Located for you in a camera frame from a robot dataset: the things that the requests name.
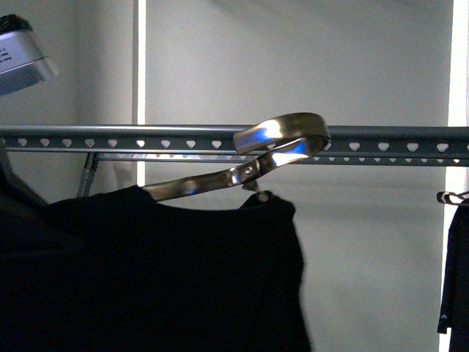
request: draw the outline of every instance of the white wall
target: white wall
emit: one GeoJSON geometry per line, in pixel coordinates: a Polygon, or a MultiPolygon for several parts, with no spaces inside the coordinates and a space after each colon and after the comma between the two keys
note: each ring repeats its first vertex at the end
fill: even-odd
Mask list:
{"type": "MultiPolygon", "coordinates": [[[[133,120],[133,2],[78,0],[79,123],[133,120]]],[[[101,162],[92,194],[136,183],[134,164],[101,162]]]]}
{"type": "MultiPolygon", "coordinates": [[[[450,1],[148,1],[147,123],[444,126],[450,1]]],[[[148,183],[223,169],[147,164],[148,183]]],[[[285,166],[319,352],[437,351],[444,169],[285,166]]],[[[170,201],[233,208],[240,188],[170,201]]]]}
{"type": "MultiPolygon", "coordinates": [[[[50,81],[0,98],[0,125],[70,125],[78,121],[75,1],[2,0],[0,15],[24,17],[60,73],[50,81]]],[[[10,153],[13,170],[49,202],[75,197],[81,163],[77,155],[10,153]]]]}

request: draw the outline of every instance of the light strip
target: light strip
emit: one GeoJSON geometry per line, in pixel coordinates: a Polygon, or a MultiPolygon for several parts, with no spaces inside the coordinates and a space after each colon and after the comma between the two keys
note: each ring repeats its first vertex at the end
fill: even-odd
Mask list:
{"type": "MultiPolygon", "coordinates": [[[[468,15],[469,1],[454,0],[453,32],[451,38],[451,73],[449,82],[448,126],[467,125],[466,97],[468,93],[468,15]]],[[[445,190],[456,193],[465,191],[467,185],[467,171],[464,167],[447,167],[445,190]]],[[[456,207],[445,205],[443,225],[443,262],[441,276],[441,290],[446,267],[446,248],[448,246],[448,231],[456,207]]],[[[451,338],[450,331],[440,334],[440,352],[447,352],[451,338]]]]}
{"type": "MultiPolygon", "coordinates": [[[[139,1],[139,64],[137,84],[137,125],[145,125],[145,79],[147,49],[147,0],[139,1]]],[[[145,185],[145,162],[137,161],[137,185],[145,185]]]]}

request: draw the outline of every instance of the black shirt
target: black shirt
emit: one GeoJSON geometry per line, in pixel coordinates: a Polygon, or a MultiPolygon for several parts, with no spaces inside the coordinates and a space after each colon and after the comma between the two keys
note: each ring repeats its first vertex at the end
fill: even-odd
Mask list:
{"type": "Polygon", "coordinates": [[[469,352],[469,207],[459,207],[448,233],[438,332],[451,328],[450,351],[469,352]]]}
{"type": "Polygon", "coordinates": [[[295,209],[254,195],[189,210],[137,186],[45,206],[79,253],[17,259],[0,346],[81,351],[310,351],[295,209]]]}

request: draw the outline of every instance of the clothing rail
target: clothing rail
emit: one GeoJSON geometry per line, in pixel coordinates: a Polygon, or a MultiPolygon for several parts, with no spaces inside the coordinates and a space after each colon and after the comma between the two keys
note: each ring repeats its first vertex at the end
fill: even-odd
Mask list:
{"type": "MultiPolygon", "coordinates": [[[[87,153],[78,196],[89,194],[98,161],[242,163],[233,135],[249,125],[5,125],[10,152],[87,153]]],[[[329,126],[331,143],[297,164],[469,166],[468,127],[329,126]]]]}

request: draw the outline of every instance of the silver hanger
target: silver hanger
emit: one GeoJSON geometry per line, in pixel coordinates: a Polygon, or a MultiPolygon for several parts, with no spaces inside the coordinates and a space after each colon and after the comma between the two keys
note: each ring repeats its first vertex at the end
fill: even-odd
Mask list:
{"type": "Polygon", "coordinates": [[[469,203],[453,202],[451,200],[451,197],[456,197],[458,199],[461,199],[462,201],[465,201],[465,200],[469,199],[469,191],[468,192],[462,192],[462,193],[459,193],[459,194],[456,194],[454,192],[447,192],[447,191],[437,193],[437,201],[441,204],[458,205],[458,206],[462,206],[462,207],[469,207],[469,203]]]}
{"type": "Polygon", "coordinates": [[[245,185],[280,166],[313,156],[329,141],[329,131],[320,115],[308,112],[281,115],[234,134],[234,146],[240,155],[273,143],[278,145],[257,158],[220,172],[156,183],[142,189],[159,202],[245,185]]]}

